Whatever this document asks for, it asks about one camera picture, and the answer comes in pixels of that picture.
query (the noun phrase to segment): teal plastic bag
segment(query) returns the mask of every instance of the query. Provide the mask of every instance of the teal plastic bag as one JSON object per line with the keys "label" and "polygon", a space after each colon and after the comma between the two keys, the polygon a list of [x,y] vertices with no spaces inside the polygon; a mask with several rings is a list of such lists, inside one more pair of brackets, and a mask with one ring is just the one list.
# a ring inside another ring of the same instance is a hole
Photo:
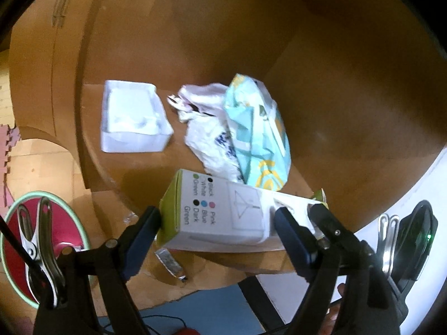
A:
{"label": "teal plastic bag", "polygon": [[265,85],[237,74],[224,100],[230,135],[244,182],[280,190],[289,176],[289,141],[282,118]]}

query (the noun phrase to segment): metal clip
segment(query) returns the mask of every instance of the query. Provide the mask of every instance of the metal clip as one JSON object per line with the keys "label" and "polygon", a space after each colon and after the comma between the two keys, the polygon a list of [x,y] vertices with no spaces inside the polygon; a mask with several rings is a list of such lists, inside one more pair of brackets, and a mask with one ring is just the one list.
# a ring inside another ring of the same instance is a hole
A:
{"label": "metal clip", "polygon": [[389,217],[384,213],[379,217],[379,240],[377,242],[377,255],[382,262],[382,271],[386,278],[391,276],[394,264],[397,235],[399,233],[400,219],[397,215]]}
{"label": "metal clip", "polygon": [[[37,206],[36,229],[33,231],[31,216],[28,209],[20,204],[17,208],[17,218],[19,222],[20,238],[24,249],[28,252],[50,282],[53,291],[53,307],[57,307],[61,293],[65,287],[65,278],[57,265],[51,241],[52,222],[51,201],[47,197],[42,197]],[[36,293],[30,276],[30,269],[25,266],[25,276],[28,287],[35,300],[39,302],[42,294]]]}

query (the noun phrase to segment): screw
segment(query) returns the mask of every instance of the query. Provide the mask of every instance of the screw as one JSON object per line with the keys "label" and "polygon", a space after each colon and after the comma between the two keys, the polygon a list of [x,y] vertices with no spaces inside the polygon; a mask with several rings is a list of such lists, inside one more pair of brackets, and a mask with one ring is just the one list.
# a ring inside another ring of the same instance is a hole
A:
{"label": "screw", "polygon": [[70,253],[73,252],[73,248],[72,247],[64,247],[64,249],[62,249],[62,254],[63,255],[69,255]]}
{"label": "screw", "polygon": [[317,243],[320,246],[320,248],[322,248],[324,250],[327,250],[331,247],[331,245],[326,237],[318,240]]}
{"label": "screw", "polygon": [[118,241],[116,239],[109,239],[106,242],[106,247],[107,248],[115,248],[118,245]]}

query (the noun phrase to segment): white plastic bag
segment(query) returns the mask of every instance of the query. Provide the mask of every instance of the white plastic bag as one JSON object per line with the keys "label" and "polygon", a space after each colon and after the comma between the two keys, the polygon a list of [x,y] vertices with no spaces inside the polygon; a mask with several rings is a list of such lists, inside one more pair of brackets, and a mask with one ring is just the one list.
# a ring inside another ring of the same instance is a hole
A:
{"label": "white plastic bag", "polygon": [[186,85],[178,96],[169,96],[168,103],[178,110],[180,122],[188,122],[185,143],[202,161],[205,172],[243,183],[223,109],[226,90],[218,83],[204,87]]}

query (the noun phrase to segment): white box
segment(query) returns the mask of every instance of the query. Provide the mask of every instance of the white box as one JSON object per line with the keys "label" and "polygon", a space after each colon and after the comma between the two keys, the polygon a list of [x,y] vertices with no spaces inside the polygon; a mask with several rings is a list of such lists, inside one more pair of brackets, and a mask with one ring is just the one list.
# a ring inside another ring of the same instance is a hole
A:
{"label": "white box", "polygon": [[160,201],[162,226],[157,244],[198,252],[284,249],[272,224],[275,211],[287,207],[301,226],[315,234],[308,205],[319,203],[179,170]]}
{"label": "white box", "polygon": [[101,122],[104,152],[160,152],[173,132],[153,84],[106,81]]}

